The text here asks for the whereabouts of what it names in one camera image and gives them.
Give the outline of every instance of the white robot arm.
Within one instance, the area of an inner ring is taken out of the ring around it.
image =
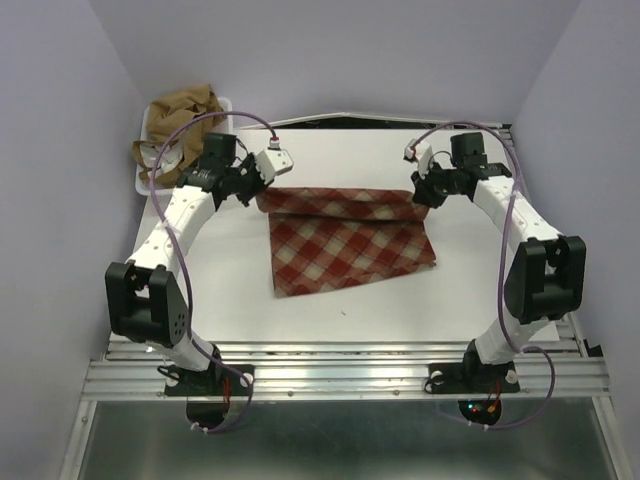
[[[503,232],[514,182],[507,167],[488,163],[481,133],[451,137],[452,169],[433,162],[430,147],[416,152],[413,143],[405,160],[418,163],[411,176],[415,203],[438,208],[449,195],[466,195]],[[516,351],[550,321],[580,306],[586,259],[582,239],[562,235],[519,192],[510,218],[508,246],[514,259],[504,283],[504,325],[496,320],[472,340],[462,362],[429,365],[430,371],[442,372],[429,393],[486,394],[496,382],[503,392],[518,391],[513,375],[506,381]]]
[[[222,201],[236,195],[245,205],[276,176],[293,168],[286,150],[269,147],[248,154],[235,165],[236,137],[208,134],[203,154],[186,169],[165,210],[166,223],[186,255],[202,226]],[[176,367],[206,372],[212,369],[200,350],[219,358],[217,347],[189,331],[189,311],[176,278],[179,262],[163,222],[158,222],[142,246],[125,263],[112,263],[105,280],[114,333],[146,343]]]

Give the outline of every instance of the brown cloth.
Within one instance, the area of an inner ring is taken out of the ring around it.
[[[195,117],[204,113],[223,111],[223,108],[218,103],[218,98],[211,91],[209,85],[184,88],[154,100],[149,106],[149,115],[147,116],[146,129],[149,140],[146,142],[140,140],[133,142],[132,147],[136,163],[144,168],[144,171],[140,173],[140,179],[148,182],[151,173],[151,169],[147,168],[142,161],[141,144],[160,146],[174,131]],[[156,182],[163,187],[173,187],[180,173],[189,167],[202,153],[205,133],[210,132],[224,120],[225,117],[207,118],[180,134],[178,139],[186,135],[183,144],[184,158],[170,172],[158,175]]]

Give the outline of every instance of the white table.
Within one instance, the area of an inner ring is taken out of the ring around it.
[[[414,165],[402,161],[412,130],[281,130],[295,162],[278,187],[362,187],[412,190]],[[449,150],[454,133],[429,138]],[[250,151],[268,133],[244,130]],[[491,162],[504,151],[485,135]],[[446,156],[438,157],[448,166]],[[157,221],[147,200],[136,248]],[[419,273],[335,292],[276,299],[267,216],[255,203],[227,201],[203,227],[187,257],[194,287],[193,327],[206,340],[241,342],[469,341],[495,319],[500,234],[466,197],[429,212],[426,231],[437,266]],[[555,325],[535,340],[557,340]]]

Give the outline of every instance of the white wall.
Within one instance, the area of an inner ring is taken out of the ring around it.
[[[0,61],[0,478],[40,480],[106,344],[143,102],[86,0],[0,2]]]
[[[151,100],[210,82],[269,119],[510,122],[579,0],[90,0]]]
[[[581,323],[602,342],[640,478],[640,2],[582,0],[515,122],[541,213],[587,243]]]

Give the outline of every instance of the checkered towel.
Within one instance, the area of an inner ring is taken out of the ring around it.
[[[393,278],[435,264],[424,231],[429,209],[398,190],[270,188],[276,297],[326,292]]]

